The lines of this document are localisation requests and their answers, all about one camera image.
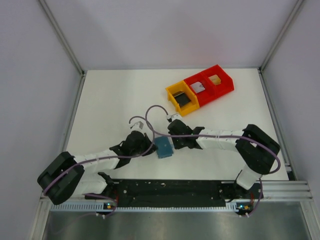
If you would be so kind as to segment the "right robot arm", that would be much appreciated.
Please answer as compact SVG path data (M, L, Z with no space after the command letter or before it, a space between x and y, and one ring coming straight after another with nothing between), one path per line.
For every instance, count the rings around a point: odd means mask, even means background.
M194 129L175 119L167 127L176 150L219 149L239 153L245 162L235 184L249 190L263 175L268 175L280 152L280 145L254 124L239 131L211 130L203 126Z

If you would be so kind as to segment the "blue leather card holder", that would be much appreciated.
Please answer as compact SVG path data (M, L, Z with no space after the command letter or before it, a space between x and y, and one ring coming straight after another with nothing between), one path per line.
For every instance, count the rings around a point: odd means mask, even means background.
M170 140L166 136L159 136L154 139L157 147L156 154L159 159L171 157L174 154Z

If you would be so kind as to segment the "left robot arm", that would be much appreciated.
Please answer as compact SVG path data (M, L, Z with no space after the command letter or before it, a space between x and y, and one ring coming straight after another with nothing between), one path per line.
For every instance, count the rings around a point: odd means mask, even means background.
M37 183L54 205L82 195L88 199L115 198L115 183L107 171L124 167L131 159L148 156L157 149L146 133L133 130L118 145L101 152L87 155L61 152L39 175Z

